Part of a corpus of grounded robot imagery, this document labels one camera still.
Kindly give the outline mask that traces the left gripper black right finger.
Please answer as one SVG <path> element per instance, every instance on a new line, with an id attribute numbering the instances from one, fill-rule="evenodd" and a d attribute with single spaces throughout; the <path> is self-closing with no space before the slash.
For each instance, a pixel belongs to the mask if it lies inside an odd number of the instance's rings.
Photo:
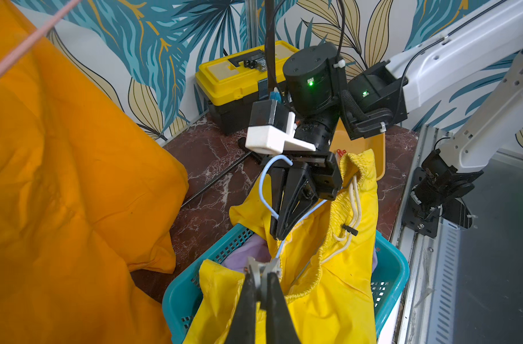
<path id="1" fill-rule="evenodd" d="M 266 342 L 300 344 L 277 275 L 267 275 L 264 283 L 263 309 L 266 311 Z"/>

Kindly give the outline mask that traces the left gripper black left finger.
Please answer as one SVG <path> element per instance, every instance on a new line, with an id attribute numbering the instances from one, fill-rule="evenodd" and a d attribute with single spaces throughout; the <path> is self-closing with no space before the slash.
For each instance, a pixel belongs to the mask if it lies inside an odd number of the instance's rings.
<path id="1" fill-rule="evenodd" d="M 239 302 L 231 321 L 225 344 L 255 343 L 257 288 L 250 272 L 245 275 Z"/>

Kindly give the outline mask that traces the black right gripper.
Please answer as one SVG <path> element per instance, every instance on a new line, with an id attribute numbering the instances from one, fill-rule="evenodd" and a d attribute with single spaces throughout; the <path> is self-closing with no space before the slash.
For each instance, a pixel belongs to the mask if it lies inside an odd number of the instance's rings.
<path id="1" fill-rule="evenodd" d="M 278 219 L 272 219 L 270 234 L 282 241 L 318 199 L 334 200 L 343 179 L 337 158 L 330 152 L 285 152 L 291 163 L 270 167 L 272 205 Z"/>

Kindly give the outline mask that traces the white wire hanger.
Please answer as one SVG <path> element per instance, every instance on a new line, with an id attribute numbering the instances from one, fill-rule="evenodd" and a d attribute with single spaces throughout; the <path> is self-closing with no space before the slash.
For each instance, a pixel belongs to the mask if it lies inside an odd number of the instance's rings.
<path id="1" fill-rule="evenodd" d="M 259 197 L 270 211 L 270 234 L 282 242 L 311 213 L 337 197 L 342 184 L 330 152 L 285 152 L 267 156 L 259 178 Z"/>

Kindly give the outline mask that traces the yellow shorts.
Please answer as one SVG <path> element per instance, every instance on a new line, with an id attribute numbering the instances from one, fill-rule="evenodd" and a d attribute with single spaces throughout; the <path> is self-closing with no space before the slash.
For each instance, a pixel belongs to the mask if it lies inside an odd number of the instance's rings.
<path id="1" fill-rule="evenodd" d="M 259 197 L 259 180 L 244 203 L 230 210 L 267 241 L 280 258 L 280 285 L 302 343 L 375 343 L 370 280 L 378 215 L 372 150 L 340 159 L 346 188 L 279 242 L 270 234 L 270 211 Z"/>

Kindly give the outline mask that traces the pink wire hanger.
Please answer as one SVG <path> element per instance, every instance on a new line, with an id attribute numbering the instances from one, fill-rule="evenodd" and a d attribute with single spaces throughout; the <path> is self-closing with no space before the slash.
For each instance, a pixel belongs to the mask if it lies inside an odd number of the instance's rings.
<path id="1" fill-rule="evenodd" d="M 13 67 L 25 54 L 27 54 L 34 45 L 43 38 L 59 21 L 61 21 L 66 15 L 68 15 L 81 0 L 69 1 L 62 9 L 58 10 L 52 18 L 46 21 L 42 27 L 37 28 L 32 34 L 30 34 L 24 41 L 10 51 L 0 61 L 0 78 Z"/>

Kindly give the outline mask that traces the silver clothespin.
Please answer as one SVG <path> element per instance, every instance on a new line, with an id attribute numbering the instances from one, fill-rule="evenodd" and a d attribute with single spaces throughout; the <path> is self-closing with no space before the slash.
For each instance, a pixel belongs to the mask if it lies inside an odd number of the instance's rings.
<path id="1" fill-rule="evenodd" d="M 257 288 L 261 287 L 263 279 L 267 278 L 267 275 L 274 273 L 278 278 L 282 277 L 282 268 L 280 266 L 280 258 L 274 258 L 270 262 L 258 262 L 253 257 L 249 257 L 247 260 L 247 270 L 250 275 L 253 276 L 254 285 Z"/>

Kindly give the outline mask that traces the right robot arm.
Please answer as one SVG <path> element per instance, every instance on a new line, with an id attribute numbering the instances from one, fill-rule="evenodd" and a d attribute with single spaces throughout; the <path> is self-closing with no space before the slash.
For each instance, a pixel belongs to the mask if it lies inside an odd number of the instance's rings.
<path id="1" fill-rule="evenodd" d="M 284 156 L 272 170 L 272 237 L 285 239 L 319 200 L 337 197 L 342 178 L 330 142 L 339 123 L 353 140 L 380 134 L 508 54 L 512 66 L 495 90 L 418 170 L 403 221 L 430 237 L 439 207 L 469 193 L 490 158 L 523 128 L 523 1 L 491 1 L 353 80 L 333 43 L 294 53 L 283 66 L 293 110 L 276 100 L 255 105 L 253 114 L 268 121 L 247 134 L 250 149 Z"/>

